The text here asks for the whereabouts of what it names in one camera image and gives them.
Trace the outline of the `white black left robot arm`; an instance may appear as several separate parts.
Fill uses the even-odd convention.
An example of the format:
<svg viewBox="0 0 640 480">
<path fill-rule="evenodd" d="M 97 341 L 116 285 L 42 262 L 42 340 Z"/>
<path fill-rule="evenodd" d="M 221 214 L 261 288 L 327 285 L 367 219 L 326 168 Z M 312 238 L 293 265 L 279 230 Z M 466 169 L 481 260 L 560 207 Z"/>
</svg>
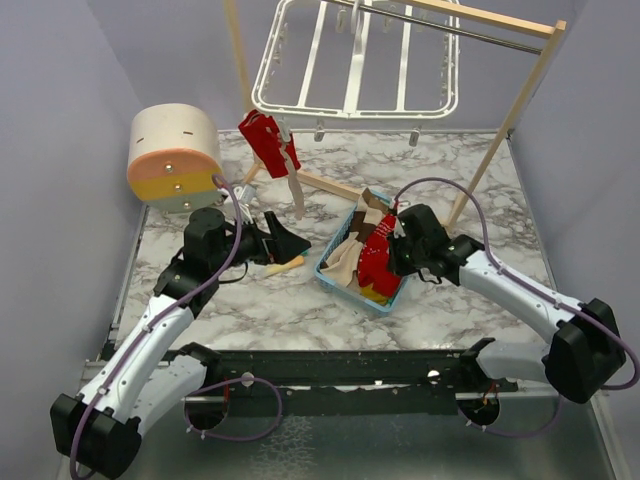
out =
<svg viewBox="0 0 640 480">
<path fill-rule="evenodd" d="M 68 456 L 72 478 L 79 478 L 78 466 L 119 478 L 146 431 L 181 397 L 218 388 L 220 369 L 189 355 L 172 368 L 178 378 L 171 386 L 154 371 L 217 292 L 228 268 L 286 264 L 310 249 L 310 241 L 286 229 L 274 212 L 264 217 L 266 231 L 253 222 L 229 222 L 212 207 L 190 215 L 183 246 L 159 276 L 137 325 L 91 381 L 75 396 L 60 395 L 50 409 L 55 445 Z"/>
</svg>

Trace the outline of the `red santa sock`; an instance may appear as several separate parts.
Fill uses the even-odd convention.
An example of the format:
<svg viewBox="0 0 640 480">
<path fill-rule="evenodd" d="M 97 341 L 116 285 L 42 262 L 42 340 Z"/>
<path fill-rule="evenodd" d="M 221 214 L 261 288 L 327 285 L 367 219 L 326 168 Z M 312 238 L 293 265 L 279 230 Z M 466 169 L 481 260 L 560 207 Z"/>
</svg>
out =
<svg viewBox="0 0 640 480">
<path fill-rule="evenodd" d="M 285 159 L 280 153 L 280 130 L 271 116 L 251 110 L 238 128 L 273 179 L 288 175 Z"/>
</svg>

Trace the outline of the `red beige reindeer sock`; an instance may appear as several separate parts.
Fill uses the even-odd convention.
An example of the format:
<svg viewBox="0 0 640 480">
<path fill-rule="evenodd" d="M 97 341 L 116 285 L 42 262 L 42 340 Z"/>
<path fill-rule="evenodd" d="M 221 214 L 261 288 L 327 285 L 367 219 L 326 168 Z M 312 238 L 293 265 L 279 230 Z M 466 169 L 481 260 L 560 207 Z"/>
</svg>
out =
<svg viewBox="0 0 640 480">
<path fill-rule="evenodd" d="M 301 220 L 305 213 L 304 195 L 292 156 L 287 152 L 291 134 L 282 119 L 276 118 L 275 122 L 278 128 L 279 152 L 284 159 L 284 165 L 287 170 L 287 182 L 295 205 L 295 218 Z"/>
</svg>

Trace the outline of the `red snowflake sock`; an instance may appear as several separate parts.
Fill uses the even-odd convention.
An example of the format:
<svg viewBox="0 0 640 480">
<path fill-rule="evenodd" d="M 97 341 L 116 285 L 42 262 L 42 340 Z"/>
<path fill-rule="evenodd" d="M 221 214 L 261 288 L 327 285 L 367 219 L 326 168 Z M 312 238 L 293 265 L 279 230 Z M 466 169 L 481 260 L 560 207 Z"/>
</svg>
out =
<svg viewBox="0 0 640 480">
<path fill-rule="evenodd" d="M 373 289 L 390 299 L 396 294 L 402 278 L 387 270 L 389 244 L 387 236 L 393 232 L 396 218 L 387 214 L 369 235 L 360 253 L 357 266 L 359 288 L 372 284 Z"/>
</svg>

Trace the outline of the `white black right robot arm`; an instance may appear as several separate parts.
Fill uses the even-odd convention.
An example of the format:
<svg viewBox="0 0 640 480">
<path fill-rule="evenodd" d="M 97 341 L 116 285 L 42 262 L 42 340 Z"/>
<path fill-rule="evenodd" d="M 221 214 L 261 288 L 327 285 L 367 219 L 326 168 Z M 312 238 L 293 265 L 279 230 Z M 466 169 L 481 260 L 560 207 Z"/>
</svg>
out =
<svg viewBox="0 0 640 480">
<path fill-rule="evenodd" d="M 624 365 L 626 354 L 615 340 L 619 330 L 607 303 L 560 294 L 508 268 L 472 237 L 450 238 L 429 206 L 401 211 L 388 240 L 388 268 L 394 274 L 428 271 L 494 302 L 542 338 L 540 344 L 477 342 L 464 352 L 459 367 L 467 389 L 481 391 L 503 378 L 528 380 L 584 404 Z"/>
</svg>

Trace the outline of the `white plastic clip hanger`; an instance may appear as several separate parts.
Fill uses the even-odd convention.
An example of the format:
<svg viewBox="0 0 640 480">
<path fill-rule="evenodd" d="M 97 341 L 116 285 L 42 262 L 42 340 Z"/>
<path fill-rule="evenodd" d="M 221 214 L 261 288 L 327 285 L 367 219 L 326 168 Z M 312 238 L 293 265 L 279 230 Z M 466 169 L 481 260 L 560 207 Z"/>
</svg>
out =
<svg viewBox="0 0 640 480">
<path fill-rule="evenodd" d="M 281 124 L 405 131 L 410 145 L 459 104 L 458 18 L 399 1 L 281 1 L 251 92 Z"/>
</svg>

